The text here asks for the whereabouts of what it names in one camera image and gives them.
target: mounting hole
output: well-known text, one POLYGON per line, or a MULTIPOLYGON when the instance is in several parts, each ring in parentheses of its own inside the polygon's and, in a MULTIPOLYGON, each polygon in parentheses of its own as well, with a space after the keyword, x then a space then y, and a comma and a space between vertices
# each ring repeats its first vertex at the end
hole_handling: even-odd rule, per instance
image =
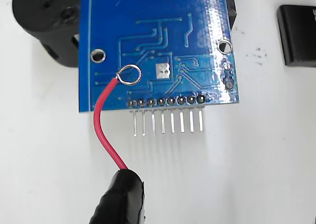
POLYGON ((228 40, 220 40, 220 42, 218 43, 218 50, 223 55, 228 55, 233 51, 233 45, 228 40))
POLYGON ((100 64, 105 61, 106 54, 101 49, 95 49, 91 52, 90 58, 94 63, 100 64))

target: black object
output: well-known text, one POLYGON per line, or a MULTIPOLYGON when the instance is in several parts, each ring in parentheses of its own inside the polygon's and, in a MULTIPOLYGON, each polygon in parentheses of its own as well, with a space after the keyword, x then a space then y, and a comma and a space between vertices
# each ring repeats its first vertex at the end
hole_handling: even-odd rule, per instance
POLYGON ((285 64, 316 67, 316 7, 282 5, 277 18, 285 64))
POLYGON ((237 17, 235 0, 226 0, 226 3, 228 9, 229 23, 232 29, 237 17))
MULTIPOLYGON (((78 66, 81 0, 13 0, 17 22, 37 38, 58 63, 78 66)), ((226 0, 231 28, 236 19, 234 0, 226 0)))
POLYGON ((90 224, 139 224, 145 218, 144 183, 131 170, 119 170, 101 198, 90 224))

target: white surface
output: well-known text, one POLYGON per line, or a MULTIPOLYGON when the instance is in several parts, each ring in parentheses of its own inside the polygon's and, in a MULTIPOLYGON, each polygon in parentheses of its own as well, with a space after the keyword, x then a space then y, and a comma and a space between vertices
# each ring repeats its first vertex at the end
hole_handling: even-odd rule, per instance
MULTIPOLYGON (((10 2, 0 0, 0 223, 88 224, 117 168, 92 115, 78 113, 77 70, 51 60, 10 2)), ((181 135, 177 122, 172 136, 166 114, 166 135, 154 138, 133 137, 129 112, 102 115, 109 140, 145 181, 148 224, 315 219, 316 69, 284 66, 276 10, 316 0, 236 3, 239 105, 208 107, 203 134, 186 123, 181 135)))

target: black plastic block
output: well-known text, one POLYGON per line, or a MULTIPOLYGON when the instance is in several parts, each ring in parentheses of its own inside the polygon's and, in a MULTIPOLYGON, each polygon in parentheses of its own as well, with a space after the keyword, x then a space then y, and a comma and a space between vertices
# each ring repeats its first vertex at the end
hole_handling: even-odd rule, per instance
POLYGON ((277 18, 285 64, 316 67, 316 7, 282 5, 277 18))

